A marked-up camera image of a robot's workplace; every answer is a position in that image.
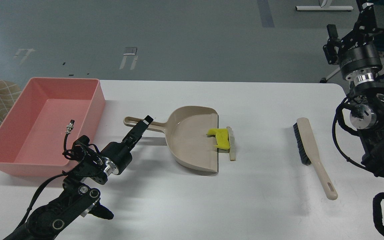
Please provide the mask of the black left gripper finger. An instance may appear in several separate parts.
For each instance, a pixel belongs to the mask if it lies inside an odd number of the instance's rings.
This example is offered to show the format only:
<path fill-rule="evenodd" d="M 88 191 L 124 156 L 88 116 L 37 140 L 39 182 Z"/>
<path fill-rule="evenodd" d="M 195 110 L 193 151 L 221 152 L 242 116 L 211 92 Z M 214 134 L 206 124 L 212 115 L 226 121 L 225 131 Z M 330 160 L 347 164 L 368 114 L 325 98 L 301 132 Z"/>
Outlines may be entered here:
<path fill-rule="evenodd" d="M 128 150 L 132 150 L 137 142 L 142 138 L 144 130 L 131 129 L 123 138 L 122 142 Z"/>
<path fill-rule="evenodd" d="M 153 122 L 153 118 L 146 116 L 144 119 L 134 118 L 134 117 L 125 117 L 125 124 L 131 126 L 132 129 L 140 129 L 144 132 L 148 129 L 149 125 Z"/>

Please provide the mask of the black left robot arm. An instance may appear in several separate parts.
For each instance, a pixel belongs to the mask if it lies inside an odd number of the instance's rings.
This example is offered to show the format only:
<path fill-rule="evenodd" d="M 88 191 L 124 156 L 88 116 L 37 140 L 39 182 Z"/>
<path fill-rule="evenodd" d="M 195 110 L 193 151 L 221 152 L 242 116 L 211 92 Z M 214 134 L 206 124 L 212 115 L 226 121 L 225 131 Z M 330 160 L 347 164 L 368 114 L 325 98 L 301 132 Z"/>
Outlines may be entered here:
<path fill-rule="evenodd" d="M 36 190 L 26 214 L 7 240 L 53 240 L 79 216 L 91 214 L 105 220 L 113 219 L 113 213 L 100 202 L 101 192 L 84 183 L 93 179 L 105 184 L 110 175 L 120 175 L 132 161 L 131 150 L 153 122 L 146 116 L 139 120 L 121 142 L 111 142 L 101 151 L 90 138 L 82 135 L 70 149 L 64 147 L 63 156 L 78 164 L 69 171 L 44 181 Z M 62 193 L 33 210 L 38 196 L 56 178 L 63 177 Z"/>

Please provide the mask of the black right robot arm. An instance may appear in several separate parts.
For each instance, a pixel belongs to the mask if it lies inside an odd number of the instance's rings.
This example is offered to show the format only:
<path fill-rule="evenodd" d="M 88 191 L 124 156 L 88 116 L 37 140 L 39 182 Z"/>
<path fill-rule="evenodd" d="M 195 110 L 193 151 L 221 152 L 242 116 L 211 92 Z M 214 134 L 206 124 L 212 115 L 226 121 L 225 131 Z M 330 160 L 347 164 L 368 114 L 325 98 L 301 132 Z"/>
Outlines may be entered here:
<path fill-rule="evenodd" d="M 328 64 L 338 65 L 344 80 L 349 81 L 350 91 L 338 105 L 332 124 L 335 146 L 336 126 L 360 138 L 364 148 L 361 163 L 340 152 L 347 162 L 384 178 L 384 80 L 377 78 L 382 69 L 379 54 L 372 42 L 374 30 L 354 28 L 339 38 L 334 24 L 327 25 L 329 38 L 323 46 Z M 372 215 L 376 230 L 384 236 L 381 201 L 384 193 L 372 201 Z"/>

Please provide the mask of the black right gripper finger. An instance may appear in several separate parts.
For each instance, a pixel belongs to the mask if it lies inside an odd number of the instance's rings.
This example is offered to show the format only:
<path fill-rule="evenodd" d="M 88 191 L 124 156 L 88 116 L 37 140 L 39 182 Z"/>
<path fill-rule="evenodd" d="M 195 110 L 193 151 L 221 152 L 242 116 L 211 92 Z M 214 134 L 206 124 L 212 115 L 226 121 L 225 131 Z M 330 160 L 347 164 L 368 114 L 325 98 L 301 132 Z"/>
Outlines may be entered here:
<path fill-rule="evenodd" d="M 323 46 L 323 51 L 325 54 L 325 58 L 328 64 L 338 65 L 339 64 L 339 43 L 327 43 Z"/>
<path fill-rule="evenodd" d="M 344 45 L 342 39 L 339 38 L 337 28 L 335 24 L 327 24 L 327 32 L 329 38 L 327 40 L 327 45 Z"/>

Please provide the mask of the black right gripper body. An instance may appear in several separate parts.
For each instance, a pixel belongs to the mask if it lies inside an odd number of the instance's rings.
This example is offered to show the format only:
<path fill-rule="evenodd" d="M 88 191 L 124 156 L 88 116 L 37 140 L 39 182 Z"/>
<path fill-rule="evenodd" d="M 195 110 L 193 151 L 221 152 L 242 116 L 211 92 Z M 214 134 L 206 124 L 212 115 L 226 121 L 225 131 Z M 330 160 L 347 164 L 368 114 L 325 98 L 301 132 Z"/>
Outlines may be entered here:
<path fill-rule="evenodd" d="M 345 81 L 375 81 L 382 64 L 373 34 L 349 33 L 339 40 L 338 65 Z"/>

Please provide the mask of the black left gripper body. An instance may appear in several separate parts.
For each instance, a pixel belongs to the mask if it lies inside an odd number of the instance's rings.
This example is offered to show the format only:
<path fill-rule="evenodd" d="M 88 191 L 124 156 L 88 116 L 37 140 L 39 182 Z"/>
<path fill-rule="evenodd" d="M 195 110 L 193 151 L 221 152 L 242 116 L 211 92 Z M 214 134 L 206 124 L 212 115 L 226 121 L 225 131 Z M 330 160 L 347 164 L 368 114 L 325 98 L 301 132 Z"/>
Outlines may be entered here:
<path fill-rule="evenodd" d="M 110 142 L 100 153 L 114 165 L 112 173 L 120 175 L 132 161 L 131 150 L 126 143 Z"/>

